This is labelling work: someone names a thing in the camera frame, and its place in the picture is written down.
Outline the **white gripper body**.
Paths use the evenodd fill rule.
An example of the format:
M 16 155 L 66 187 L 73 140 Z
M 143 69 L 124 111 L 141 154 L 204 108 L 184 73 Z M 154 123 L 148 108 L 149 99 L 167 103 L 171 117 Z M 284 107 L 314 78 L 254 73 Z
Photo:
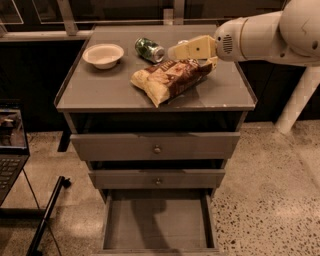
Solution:
M 239 62 L 246 58 L 241 49 L 241 36 L 247 18 L 227 21 L 214 33 L 216 54 L 223 61 Z

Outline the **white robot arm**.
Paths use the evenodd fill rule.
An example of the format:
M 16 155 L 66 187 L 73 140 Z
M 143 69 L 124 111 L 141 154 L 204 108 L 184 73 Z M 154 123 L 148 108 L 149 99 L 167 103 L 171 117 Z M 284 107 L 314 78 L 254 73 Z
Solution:
M 170 47 L 168 57 L 317 66 L 320 0 L 291 0 L 278 12 L 227 21 L 213 36 L 197 36 Z

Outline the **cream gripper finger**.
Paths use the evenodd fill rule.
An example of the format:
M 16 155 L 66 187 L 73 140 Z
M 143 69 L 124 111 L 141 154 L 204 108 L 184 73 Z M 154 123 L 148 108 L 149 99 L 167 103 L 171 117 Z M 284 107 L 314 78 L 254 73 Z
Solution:
M 211 57 L 207 60 L 207 65 L 214 70 L 217 67 L 217 63 L 218 63 L 218 57 Z
M 187 43 L 176 44 L 167 51 L 170 59 L 209 59 L 216 56 L 215 39 L 209 35 L 197 36 Z

